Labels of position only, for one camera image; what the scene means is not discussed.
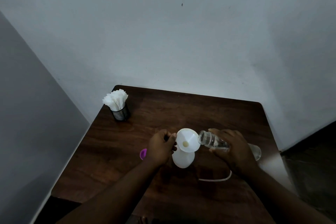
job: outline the white napkin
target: white napkin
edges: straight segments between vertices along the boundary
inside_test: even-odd
[[[127,97],[124,90],[115,90],[104,97],[103,104],[106,104],[111,111],[117,112],[124,108]]]

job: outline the pink bottle cap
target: pink bottle cap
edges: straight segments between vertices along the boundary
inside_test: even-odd
[[[140,158],[142,160],[144,160],[145,156],[146,156],[146,153],[147,153],[147,149],[143,149],[141,152],[140,152]]]

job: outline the glass bottle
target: glass bottle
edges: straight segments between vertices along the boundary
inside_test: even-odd
[[[215,134],[202,130],[198,135],[198,142],[201,145],[204,145],[208,148],[220,148],[224,151],[228,151],[230,146],[227,142],[217,137]],[[261,158],[261,149],[259,146],[254,144],[248,144],[250,149],[254,155],[255,160],[259,160]]]

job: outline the forearm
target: forearm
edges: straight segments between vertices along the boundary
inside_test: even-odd
[[[261,169],[245,180],[277,223],[333,223]]]
[[[76,208],[58,223],[125,223],[158,169],[157,165],[145,159],[113,186]]]

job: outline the black mesh holder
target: black mesh holder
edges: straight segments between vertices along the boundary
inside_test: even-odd
[[[113,117],[116,120],[120,120],[120,121],[127,120],[131,116],[131,113],[129,112],[128,107],[127,107],[127,103],[125,103],[124,108],[121,109],[120,111],[115,112],[111,110],[111,113],[113,114]]]

